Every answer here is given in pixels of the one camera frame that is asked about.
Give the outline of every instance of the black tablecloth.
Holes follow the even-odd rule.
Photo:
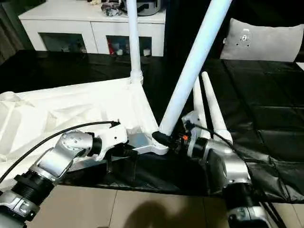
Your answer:
[[[161,57],[143,57],[143,88],[160,123],[179,73]],[[304,202],[304,71],[295,63],[209,60],[224,120],[263,200]],[[23,92],[128,77],[130,60],[97,54],[20,51],[0,66],[0,92]],[[193,110],[190,96],[183,114]],[[175,132],[181,129],[178,123]],[[206,195],[202,168],[173,153],[140,155],[67,174],[62,184]]]

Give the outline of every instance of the white tube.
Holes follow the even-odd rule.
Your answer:
[[[201,74],[201,77],[203,78],[206,98],[208,100],[208,106],[210,110],[211,120],[213,129],[216,133],[223,136],[225,139],[232,142],[232,137],[229,131],[227,131],[224,118],[222,115],[222,112],[220,111],[219,104],[217,101],[217,98],[215,97],[212,84],[210,82],[209,76],[207,72],[203,72]],[[214,136],[214,140],[221,141],[220,138],[217,136]]]
[[[131,56],[131,83],[143,83],[143,73],[141,70],[141,58],[139,53],[139,35],[137,28],[137,2],[127,0],[129,17],[129,41]]]
[[[193,88],[193,106],[194,106],[194,110],[198,113],[200,125],[207,128],[205,108],[204,108],[203,98],[201,96],[199,77],[196,78]],[[201,130],[200,137],[205,139],[211,138],[210,133],[206,130]]]
[[[212,0],[174,89],[160,132],[171,135],[232,0]]]

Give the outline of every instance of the gray pillow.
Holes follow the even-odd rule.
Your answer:
[[[231,19],[220,58],[293,62],[302,38],[302,25],[272,28]]]

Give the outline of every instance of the floor tile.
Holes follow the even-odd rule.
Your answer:
[[[281,216],[287,228],[301,228],[300,221],[292,204],[274,203],[273,205]],[[272,225],[272,228],[277,228],[277,225],[270,217],[269,221]]]
[[[110,228],[205,228],[200,197],[118,191]]]
[[[300,220],[301,226],[304,228],[304,204],[294,204],[293,207]]]
[[[116,190],[57,186],[28,227],[108,227],[116,193]]]
[[[225,202],[219,198],[204,198],[208,228],[229,228]]]

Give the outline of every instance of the black wire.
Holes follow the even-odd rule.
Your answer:
[[[220,138],[221,140],[223,140],[232,150],[234,150],[236,152],[236,154],[242,159],[242,156],[240,156],[240,153],[238,152],[238,150],[235,148],[235,146],[233,146],[233,144],[225,139],[223,136],[221,136],[220,134],[216,133],[214,130],[211,130],[211,129],[208,129],[208,128],[205,128],[203,126],[200,126],[200,125],[197,125],[197,124],[193,124],[193,123],[190,123],[192,126],[194,127],[197,127],[197,128],[200,128],[202,130],[205,130],[213,135],[216,135],[218,138]],[[264,203],[264,202],[261,202],[261,204],[263,205],[263,207],[265,208],[265,210],[267,211],[267,213],[269,214],[269,216],[272,218],[272,220],[276,223],[276,225],[279,227],[279,228],[287,228],[284,221],[282,220],[281,216],[279,215],[279,213],[277,212],[276,208],[274,207],[274,205],[269,202],[269,207]]]
[[[14,164],[12,164],[12,166],[10,166],[6,171],[5,173],[1,176],[0,178],[0,183],[2,183],[4,181],[4,179],[6,178],[6,176],[23,160],[25,159],[28,155],[30,155],[34,150],[36,150],[39,146],[41,146],[42,144],[44,144],[45,142],[47,142],[48,140],[64,133],[64,132],[68,132],[68,131],[71,131],[71,130],[74,130],[74,129],[77,129],[77,128],[80,128],[80,127],[85,127],[85,126],[90,126],[90,125],[97,125],[97,124],[116,124],[117,122],[114,122],[114,121],[98,121],[98,122],[91,122],[91,123],[84,123],[84,124],[80,124],[80,125],[76,125],[76,126],[73,126],[73,127],[69,127],[69,128],[66,128],[60,132],[57,132],[51,136],[49,136],[48,138],[42,140],[41,142],[39,142],[37,145],[35,145],[34,147],[32,147],[30,150],[28,150],[24,155],[22,155],[17,161],[15,161]]]

